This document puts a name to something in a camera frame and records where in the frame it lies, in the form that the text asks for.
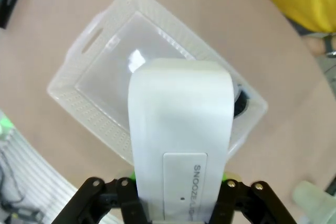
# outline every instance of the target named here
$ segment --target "white plastic basket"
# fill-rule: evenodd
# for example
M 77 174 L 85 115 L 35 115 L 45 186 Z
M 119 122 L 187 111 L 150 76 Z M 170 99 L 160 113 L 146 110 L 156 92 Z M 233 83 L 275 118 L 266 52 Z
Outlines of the white plastic basket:
M 69 49 L 48 93 L 130 164 L 127 96 L 133 71 L 155 57 L 219 62 L 248 96 L 235 117 L 229 158 L 267 111 L 266 101 L 217 52 L 155 0 L 115 0 Z

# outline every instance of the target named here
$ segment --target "metal bolt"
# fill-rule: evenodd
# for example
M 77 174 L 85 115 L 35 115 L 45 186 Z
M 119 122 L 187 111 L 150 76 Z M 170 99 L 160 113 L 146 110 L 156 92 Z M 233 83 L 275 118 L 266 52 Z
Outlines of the metal bolt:
M 263 190 L 263 186 L 262 186 L 262 184 L 259 184 L 259 183 L 257 183 L 257 184 L 255 184 L 255 187 L 258 189 L 258 190 Z
M 125 179 L 125 180 L 123 180 L 122 182 L 121 182 L 121 185 L 122 186 L 126 186 L 126 185 L 128 185 L 128 181 Z
M 227 185 L 228 185 L 229 187 L 235 187 L 235 186 L 236 186 L 236 184 L 235 184 L 232 180 L 230 180 L 230 181 L 227 183 Z
M 100 184 L 99 180 L 95 180 L 93 183 L 93 186 L 98 186 Z

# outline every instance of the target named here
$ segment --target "person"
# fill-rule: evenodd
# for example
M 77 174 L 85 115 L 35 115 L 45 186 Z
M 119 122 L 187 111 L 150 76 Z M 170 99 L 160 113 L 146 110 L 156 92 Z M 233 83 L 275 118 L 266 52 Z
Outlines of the person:
M 336 33 L 336 0 L 272 0 L 288 18 L 314 56 L 336 58 L 336 36 L 315 38 L 311 33 Z

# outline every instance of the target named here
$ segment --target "striped white panel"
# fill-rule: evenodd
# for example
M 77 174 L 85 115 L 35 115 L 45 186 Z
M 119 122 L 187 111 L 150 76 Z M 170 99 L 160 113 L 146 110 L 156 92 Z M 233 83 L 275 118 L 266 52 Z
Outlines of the striped white panel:
M 2 150 L 21 192 L 25 195 L 25 199 L 18 206 L 40 209 L 45 214 L 43 223 L 51 223 L 77 189 L 51 167 L 17 130 L 13 131 L 8 144 Z M 6 178 L 3 193 L 8 200 L 18 200 L 17 190 L 3 158 L 0 158 L 0 163 Z M 108 214 L 100 223 L 122 222 Z

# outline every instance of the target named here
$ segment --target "black watch strap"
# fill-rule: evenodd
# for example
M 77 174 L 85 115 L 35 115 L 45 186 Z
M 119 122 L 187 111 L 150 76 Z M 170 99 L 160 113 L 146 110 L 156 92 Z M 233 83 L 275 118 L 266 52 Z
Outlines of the black watch strap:
M 332 35 L 324 37 L 324 44 L 326 46 L 326 54 L 329 58 L 336 58 L 336 50 L 332 47 Z

